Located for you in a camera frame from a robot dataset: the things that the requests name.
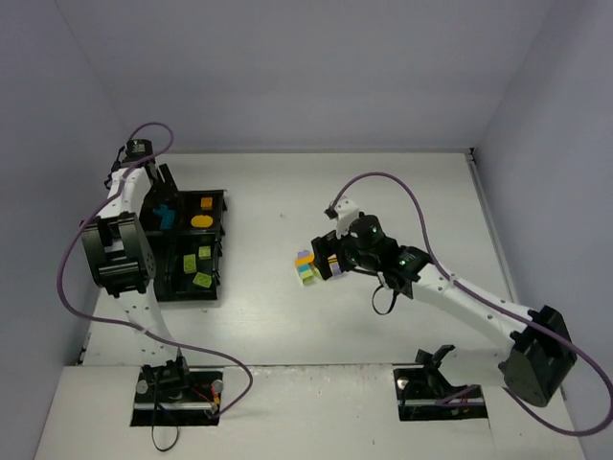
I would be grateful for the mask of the small teal lego brick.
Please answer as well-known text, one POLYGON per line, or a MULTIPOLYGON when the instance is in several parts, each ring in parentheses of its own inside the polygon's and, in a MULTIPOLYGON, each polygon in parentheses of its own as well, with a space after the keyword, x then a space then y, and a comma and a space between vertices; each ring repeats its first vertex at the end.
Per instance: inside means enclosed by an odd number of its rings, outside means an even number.
POLYGON ((160 216, 160 217, 162 217, 166 212, 167 212, 167 209, 165 207, 158 207, 152 210, 152 213, 154 215, 160 216))

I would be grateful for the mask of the long teal lego brick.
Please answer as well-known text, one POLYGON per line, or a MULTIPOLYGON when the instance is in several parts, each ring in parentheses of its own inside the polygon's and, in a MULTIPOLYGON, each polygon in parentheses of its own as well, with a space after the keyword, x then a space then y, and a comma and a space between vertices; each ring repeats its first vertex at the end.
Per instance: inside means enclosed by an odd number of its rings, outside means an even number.
POLYGON ((167 212, 162 217, 157 216, 160 218, 159 229, 161 231, 169 231, 174 225, 176 213, 166 204, 161 204, 159 207, 165 207, 167 209, 167 212))

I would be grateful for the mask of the long orange lego brick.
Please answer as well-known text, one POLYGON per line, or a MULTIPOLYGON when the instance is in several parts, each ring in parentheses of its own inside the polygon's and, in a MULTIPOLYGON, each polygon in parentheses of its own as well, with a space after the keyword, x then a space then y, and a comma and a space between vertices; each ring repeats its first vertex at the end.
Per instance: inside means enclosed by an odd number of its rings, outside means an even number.
POLYGON ((314 263, 314 256, 313 255, 307 255, 307 256, 304 256, 304 257, 297 258, 295 260, 295 265, 297 267, 300 267, 300 266, 303 266, 303 265, 313 265, 313 263, 314 263))

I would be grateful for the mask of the orange square lego brick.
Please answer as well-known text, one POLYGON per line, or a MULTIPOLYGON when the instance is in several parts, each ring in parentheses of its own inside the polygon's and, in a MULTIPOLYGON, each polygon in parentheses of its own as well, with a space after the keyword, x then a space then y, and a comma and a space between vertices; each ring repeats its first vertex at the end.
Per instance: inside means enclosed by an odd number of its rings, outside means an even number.
POLYGON ((215 220, 209 215, 196 215, 191 219, 193 228, 211 228, 215 220))

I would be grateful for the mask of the green two-stud lego brick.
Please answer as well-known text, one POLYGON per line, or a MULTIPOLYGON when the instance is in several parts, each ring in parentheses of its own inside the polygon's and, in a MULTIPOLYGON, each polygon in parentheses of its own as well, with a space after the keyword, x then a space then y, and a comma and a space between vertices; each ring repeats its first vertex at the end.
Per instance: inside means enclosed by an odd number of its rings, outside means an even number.
POLYGON ((183 272, 185 274, 193 274, 197 271, 197 261, 194 254, 183 256, 183 272))

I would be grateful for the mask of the light green small lego brick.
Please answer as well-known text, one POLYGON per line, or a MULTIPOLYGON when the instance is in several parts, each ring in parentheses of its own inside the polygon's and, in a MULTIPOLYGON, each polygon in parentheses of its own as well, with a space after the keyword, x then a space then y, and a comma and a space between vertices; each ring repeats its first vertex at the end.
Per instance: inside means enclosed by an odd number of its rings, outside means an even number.
POLYGON ((212 247, 210 245, 199 246, 197 257, 199 260, 210 260, 212 258, 212 247))

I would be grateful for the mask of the pale yellow sloped lego brick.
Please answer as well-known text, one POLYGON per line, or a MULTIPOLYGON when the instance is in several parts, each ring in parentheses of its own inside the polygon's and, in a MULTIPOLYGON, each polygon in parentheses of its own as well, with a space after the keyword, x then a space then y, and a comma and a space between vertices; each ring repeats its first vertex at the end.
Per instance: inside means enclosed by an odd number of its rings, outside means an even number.
POLYGON ((213 278, 207 273, 196 272, 193 277, 193 284, 198 288, 208 289, 211 287, 212 283, 213 278))

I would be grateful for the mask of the purple lego with striped top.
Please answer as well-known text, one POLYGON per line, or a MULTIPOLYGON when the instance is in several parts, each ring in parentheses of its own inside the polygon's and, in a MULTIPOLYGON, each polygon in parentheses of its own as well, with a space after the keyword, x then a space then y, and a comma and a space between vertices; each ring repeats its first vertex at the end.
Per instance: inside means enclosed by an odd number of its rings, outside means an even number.
POLYGON ((330 257, 328 259, 328 263, 331 274, 333 276, 339 276, 342 274, 342 269, 340 267, 340 264, 338 263, 338 259, 335 256, 330 257))

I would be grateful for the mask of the pale green brick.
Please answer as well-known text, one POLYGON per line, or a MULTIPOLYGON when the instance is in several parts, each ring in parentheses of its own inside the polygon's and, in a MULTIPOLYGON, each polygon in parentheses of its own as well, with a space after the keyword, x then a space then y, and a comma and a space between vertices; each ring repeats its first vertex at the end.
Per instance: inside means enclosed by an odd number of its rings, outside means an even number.
POLYGON ((312 270, 301 271, 299 276, 304 286, 313 284, 316 281, 316 276, 312 270))

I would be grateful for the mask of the orange small lego brick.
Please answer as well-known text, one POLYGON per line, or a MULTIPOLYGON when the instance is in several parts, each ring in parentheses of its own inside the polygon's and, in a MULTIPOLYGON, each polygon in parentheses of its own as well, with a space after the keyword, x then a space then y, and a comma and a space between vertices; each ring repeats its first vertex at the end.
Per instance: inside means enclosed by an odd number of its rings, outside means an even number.
POLYGON ((214 208, 214 199, 211 196, 203 196, 200 198, 200 209, 202 211, 211 211, 214 208))

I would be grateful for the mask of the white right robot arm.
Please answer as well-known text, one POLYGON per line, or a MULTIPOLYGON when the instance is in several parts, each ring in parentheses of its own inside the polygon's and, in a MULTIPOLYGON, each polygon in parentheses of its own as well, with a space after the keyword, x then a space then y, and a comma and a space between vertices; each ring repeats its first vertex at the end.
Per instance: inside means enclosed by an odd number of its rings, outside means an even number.
POLYGON ((331 256, 342 271, 363 269, 394 296, 403 295, 445 312, 496 345, 494 352, 462 356, 459 348, 442 346, 436 354, 419 351, 428 366, 447 373, 474 368, 484 380, 501 382, 522 402, 544 407, 577 361, 564 346, 570 335, 563 316, 545 306, 541 310, 503 300, 443 276, 426 252, 400 245, 388 237, 373 215, 359 214, 348 235, 335 232, 311 242, 314 262, 324 279, 331 277, 331 256))

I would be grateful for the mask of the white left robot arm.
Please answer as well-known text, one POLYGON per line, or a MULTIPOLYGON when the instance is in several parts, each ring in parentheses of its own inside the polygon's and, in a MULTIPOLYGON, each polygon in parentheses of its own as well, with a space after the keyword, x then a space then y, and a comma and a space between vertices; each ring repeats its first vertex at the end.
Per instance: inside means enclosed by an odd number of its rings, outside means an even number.
POLYGON ((327 364, 342 295, 304 286, 293 257, 319 230, 328 199, 311 154, 178 156, 113 175, 110 203, 85 226, 100 287, 84 361, 90 366, 327 364))

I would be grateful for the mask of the black divided sorting bin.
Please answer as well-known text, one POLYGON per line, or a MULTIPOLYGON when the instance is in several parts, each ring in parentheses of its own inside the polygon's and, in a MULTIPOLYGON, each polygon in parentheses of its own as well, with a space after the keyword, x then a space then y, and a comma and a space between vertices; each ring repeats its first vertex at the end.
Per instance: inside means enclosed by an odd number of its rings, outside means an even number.
POLYGON ((146 195, 140 211, 140 222, 148 238, 156 263, 154 291, 157 300, 163 302, 215 301, 220 292, 220 259, 223 255, 225 236, 224 216, 227 211, 225 192, 178 191, 178 206, 174 225, 169 231, 159 229, 160 219, 148 208, 150 192, 146 195), (214 208, 211 211, 200 209, 200 198, 211 196, 214 208), (209 215, 215 223, 211 228, 193 228, 191 219, 196 215, 209 215), (199 260, 199 246, 210 245, 212 258, 199 260), (183 272, 183 256, 194 254, 197 271, 212 276, 210 288, 200 288, 193 284, 193 274, 183 272))

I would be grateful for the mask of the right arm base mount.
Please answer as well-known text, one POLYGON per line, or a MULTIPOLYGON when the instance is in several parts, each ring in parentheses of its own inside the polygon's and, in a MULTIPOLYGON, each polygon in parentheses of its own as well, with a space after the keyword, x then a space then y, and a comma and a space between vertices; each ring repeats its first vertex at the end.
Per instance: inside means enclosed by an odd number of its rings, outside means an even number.
POLYGON ((440 372, 443 360, 454 350, 453 345, 443 345, 434 354, 419 349, 414 364, 393 370, 397 414, 401 422, 458 422, 488 418, 479 386, 454 386, 440 372))

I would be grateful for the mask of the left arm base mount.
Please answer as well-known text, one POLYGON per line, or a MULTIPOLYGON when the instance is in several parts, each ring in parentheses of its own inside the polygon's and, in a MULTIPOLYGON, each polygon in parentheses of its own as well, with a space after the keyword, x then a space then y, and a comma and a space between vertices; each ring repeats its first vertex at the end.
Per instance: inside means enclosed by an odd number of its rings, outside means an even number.
POLYGON ((187 379, 170 384, 160 378, 155 391, 154 376, 139 372, 130 425, 151 427, 217 426, 224 386, 220 369, 191 368, 187 379))

